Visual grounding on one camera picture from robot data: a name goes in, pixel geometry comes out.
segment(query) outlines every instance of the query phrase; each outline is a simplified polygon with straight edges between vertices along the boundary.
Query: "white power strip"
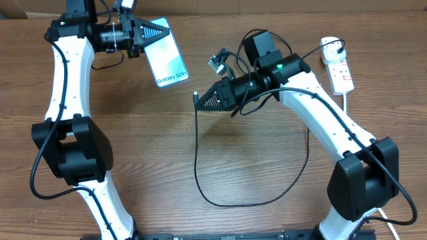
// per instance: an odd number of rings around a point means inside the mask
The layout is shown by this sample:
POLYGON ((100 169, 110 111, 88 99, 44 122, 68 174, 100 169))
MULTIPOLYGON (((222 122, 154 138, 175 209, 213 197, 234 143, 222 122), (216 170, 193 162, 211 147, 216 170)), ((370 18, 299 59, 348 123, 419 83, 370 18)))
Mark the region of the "white power strip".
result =
MULTIPOLYGON (((320 41, 320 45, 334 40, 338 40, 338 38, 324 37, 320 41)), ((345 95, 354 89, 345 50, 343 53, 337 53, 335 55, 330 54, 331 52, 337 51, 341 46, 341 43, 338 41, 325 46, 322 50, 322 60, 326 64, 331 90, 335 96, 345 95)))

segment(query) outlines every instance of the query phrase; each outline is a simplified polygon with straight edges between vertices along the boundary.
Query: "wooden table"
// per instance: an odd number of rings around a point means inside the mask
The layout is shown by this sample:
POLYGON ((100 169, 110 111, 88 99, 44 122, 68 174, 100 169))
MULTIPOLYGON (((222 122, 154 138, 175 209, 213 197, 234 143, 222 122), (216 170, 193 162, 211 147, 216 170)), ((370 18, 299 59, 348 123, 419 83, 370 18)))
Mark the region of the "wooden table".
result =
MULTIPOLYGON (((314 136, 301 179, 271 205, 214 207, 195 186, 191 95, 204 93, 219 79, 206 62, 223 46, 236 51, 250 29, 268 28, 301 54, 317 47, 325 36, 346 40, 356 86, 348 95, 348 112, 377 138, 389 136, 399 146, 400 181, 417 204, 419 218, 415 225, 397 231, 402 239, 426 238, 425 11, 183 16, 169 21, 187 64, 188 81, 157 88, 145 57, 91 73, 92 117, 113 145, 115 186, 140 230, 196 234, 311 229, 328 213, 326 186, 332 164, 314 136)), ((0 239, 78 239, 99 233, 78 194, 43 201, 29 190, 37 154, 31 124, 43 121, 51 96, 53 58, 43 40, 49 25, 48 20, 0 21, 0 239)), ((284 46, 276 45, 286 53, 284 46)), ((94 65, 117 60, 117 55, 100 53, 94 65)), ((307 62, 330 93, 320 52, 307 62)), ((304 133, 300 119, 274 101, 246 117, 200 113, 198 171, 206 195, 217 203, 252 203, 278 196, 302 167, 304 133)), ((36 187, 44 194, 69 188, 44 161, 36 187)), ((384 210, 393 219, 410 218, 401 194, 384 210)), ((391 238, 384 223, 366 227, 374 228, 379 239, 391 238)))

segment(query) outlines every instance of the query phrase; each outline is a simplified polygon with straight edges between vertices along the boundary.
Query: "white cable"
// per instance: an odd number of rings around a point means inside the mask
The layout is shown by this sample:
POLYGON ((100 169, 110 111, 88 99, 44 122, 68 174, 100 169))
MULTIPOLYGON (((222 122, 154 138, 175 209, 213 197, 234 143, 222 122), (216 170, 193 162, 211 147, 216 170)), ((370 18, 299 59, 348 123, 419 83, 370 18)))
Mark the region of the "white cable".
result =
MULTIPOLYGON (((347 114, 347 94, 346 93, 342 94, 342 111, 345 114, 347 114)), ((378 211, 380 212, 380 214, 383 218, 388 219, 385 212, 381 208, 378 208, 378 211)), ((396 230, 393 227, 393 224, 387 223, 387 225, 390 228, 391 232, 393 233, 395 240, 400 240, 398 233, 396 232, 396 230)))
MULTIPOLYGON (((383 211, 381 208, 378 208, 378 211, 380 212, 380 214, 381 214, 381 216, 382 216, 383 218, 388 219, 388 218, 387 218, 387 216, 386 216, 386 214, 384 213, 384 211, 383 211)), ((394 229, 394 227, 393 227, 393 224, 391 224, 391 223, 387 223, 387 225, 388 225, 388 227, 390 228, 390 230, 392 231, 392 233, 393 233, 393 236, 394 236, 395 240, 400 240, 400 238, 399 238, 399 236, 398 236, 398 233, 396 232, 396 230, 395 230, 395 229, 394 229)))
POLYGON ((342 111, 347 114, 347 93, 342 94, 342 111))

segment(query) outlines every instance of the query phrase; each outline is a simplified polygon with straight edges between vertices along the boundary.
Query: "smartphone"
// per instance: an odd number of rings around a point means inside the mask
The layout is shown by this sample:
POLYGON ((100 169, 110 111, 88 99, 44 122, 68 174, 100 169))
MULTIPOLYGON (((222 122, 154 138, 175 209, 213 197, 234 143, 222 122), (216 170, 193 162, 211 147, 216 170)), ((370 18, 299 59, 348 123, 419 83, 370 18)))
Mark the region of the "smartphone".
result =
MULTIPOLYGON (((151 22, 169 27, 165 17, 154 19, 151 22)), ((187 68, 173 37, 172 30, 170 30, 168 36, 148 45, 144 50, 158 87, 165 87, 188 78, 187 68)))

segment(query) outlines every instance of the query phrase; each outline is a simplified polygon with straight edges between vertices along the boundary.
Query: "wood plank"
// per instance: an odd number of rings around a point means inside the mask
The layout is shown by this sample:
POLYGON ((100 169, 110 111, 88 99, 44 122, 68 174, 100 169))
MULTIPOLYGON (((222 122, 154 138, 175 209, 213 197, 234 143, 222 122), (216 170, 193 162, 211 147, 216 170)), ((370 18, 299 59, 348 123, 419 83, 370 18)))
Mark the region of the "wood plank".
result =
MULTIPOLYGON (((113 178, 126 209, 144 233, 249 233, 312 228, 327 214, 332 165, 318 140, 301 179, 278 202, 251 209, 221 209, 204 202, 193 179, 194 115, 191 94, 204 93, 219 77, 206 64, 223 46, 236 51, 252 28, 280 34, 304 54, 327 35, 346 40, 356 89, 348 111, 377 138, 391 137, 400 150, 400 180, 419 210, 415 225, 397 227, 402 239, 427 234, 427 14, 288 13, 168 18, 190 79, 155 86, 145 57, 91 73, 93 120, 113 145, 113 178)), ((42 36, 48 20, 0 21, 0 239, 78 239, 98 233, 78 195, 42 201, 28 178, 37 154, 31 124, 43 121, 51 95, 53 58, 42 36)), ((286 48, 276 43, 285 53, 286 48)), ((106 65, 117 55, 97 54, 106 65)), ((320 53, 307 58, 330 93, 320 53)), ((339 104, 341 99, 335 97, 339 104)), ((220 203, 256 202, 279 195, 304 162, 304 124, 280 103, 230 118, 199 114, 199 178, 206 195, 220 203)), ((36 186, 42 193, 67 189, 42 162, 36 186)), ((400 195, 384 208, 408 219, 400 195)), ((369 228, 391 238, 383 223, 369 228)))

